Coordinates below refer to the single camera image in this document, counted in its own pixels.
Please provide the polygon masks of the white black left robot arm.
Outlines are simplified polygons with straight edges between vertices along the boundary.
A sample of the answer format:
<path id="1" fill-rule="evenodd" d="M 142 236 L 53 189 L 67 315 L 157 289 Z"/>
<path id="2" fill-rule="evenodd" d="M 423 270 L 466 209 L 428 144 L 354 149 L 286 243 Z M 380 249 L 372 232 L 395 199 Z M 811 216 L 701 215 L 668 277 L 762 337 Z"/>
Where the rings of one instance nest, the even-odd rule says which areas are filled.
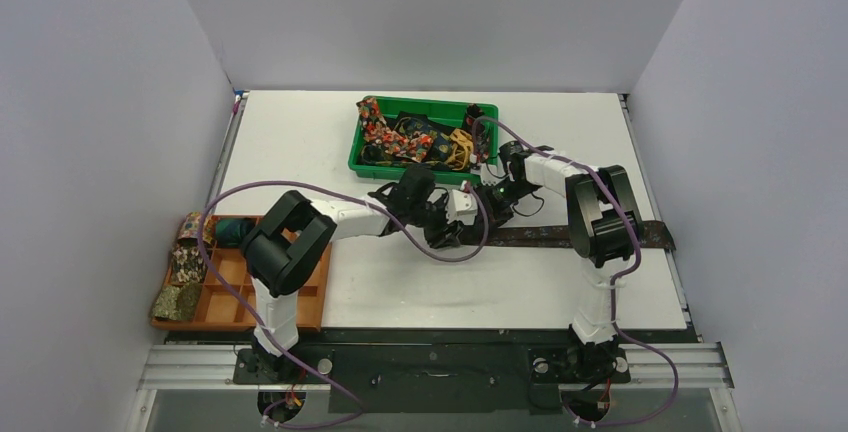
<path id="1" fill-rule="evenodd" d="M 240 245 L 255 290 L 258 316 L 255 349 L 259 368 L 272 381 L 291 379 L 298 368 L 292 347 L 299 340 L 297 295 L 334 242 L 384 237 L 420 229 L 430 252 L 453 246 L 462 215 L 474 217 L 476 199 L 463 190 L 443 191 L 427 169 L 412 168 L 401 179 L 363 197 L 326 191 L 322 200 L 296 184 L 262 216 Z"/>

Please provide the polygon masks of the dark brown blue-patterned tie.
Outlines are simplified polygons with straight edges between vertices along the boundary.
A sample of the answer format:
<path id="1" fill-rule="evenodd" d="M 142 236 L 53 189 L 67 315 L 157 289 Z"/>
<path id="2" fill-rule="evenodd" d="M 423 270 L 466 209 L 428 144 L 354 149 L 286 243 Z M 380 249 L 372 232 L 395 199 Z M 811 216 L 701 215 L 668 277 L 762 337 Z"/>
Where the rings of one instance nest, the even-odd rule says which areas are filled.
<path id="1" fill-rule="evenodd" d="M 489 232 L 486 246 L 493 247 L 530 247 L 530 248 L 572 248 L 569 227 L 567 225 L 501 227 Z M 674 239 L 667 225 L 662 221 L 649 220 L 642 224 L 640 246 L 647 249 L 676 250 Z"/>

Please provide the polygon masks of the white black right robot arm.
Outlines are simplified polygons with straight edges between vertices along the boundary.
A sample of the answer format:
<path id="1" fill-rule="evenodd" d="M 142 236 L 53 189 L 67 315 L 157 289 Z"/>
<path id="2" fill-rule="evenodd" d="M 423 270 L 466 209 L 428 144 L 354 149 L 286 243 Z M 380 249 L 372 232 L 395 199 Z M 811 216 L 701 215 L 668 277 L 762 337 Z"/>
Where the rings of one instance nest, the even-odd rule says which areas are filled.
<path id="1" fill-rule="evenodd" d="M 566 202 L 570 247 L 585 261 L 579 305 L 568 333 L 575 344 L 564 352 L 566 370 L 578 379 L 612 371 L 621 337 L 617 299 L 624 276 L 641 263 L 643 221 L 626 170 L 591 167 L 550 147 L 523 148 L 513 141 L 500 152 L 505 175 L 475 191 L 493 234 L 515 216 L 524 197 L 545 189 Z"/>

